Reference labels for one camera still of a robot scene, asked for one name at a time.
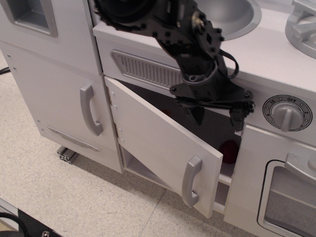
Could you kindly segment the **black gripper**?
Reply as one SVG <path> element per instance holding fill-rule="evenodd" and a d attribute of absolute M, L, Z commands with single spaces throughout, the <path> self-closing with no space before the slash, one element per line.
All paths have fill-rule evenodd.
<path fill-rule="evenodd" d="M 172 86 L 170 93 L 179 101 L 184 115 L 196 125 L 202 124 L 204 108 L 227 109 L 235 131 L 242 131 L 244 119 L 255 108 L 252 92 L 217 71 L 208 77 L 183 74 L 183 83 Z"/>

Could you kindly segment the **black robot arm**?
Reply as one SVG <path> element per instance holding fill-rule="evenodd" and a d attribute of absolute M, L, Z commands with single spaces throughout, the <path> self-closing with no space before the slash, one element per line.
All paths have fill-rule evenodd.
<path fill-rule="evenodd" d="M 214 28 L 193 0 L 97 0 L 94 11 L 116 30 L 153 37 L 176 60 L 182 83 L 171 87 L 183 113 L 201 124 L 205 108 L 229 111 L 241 131 L 254 111 L 252 92 L 233 83 L 239 70 L 228 73 L 220 46 L 222 30 Z"/>

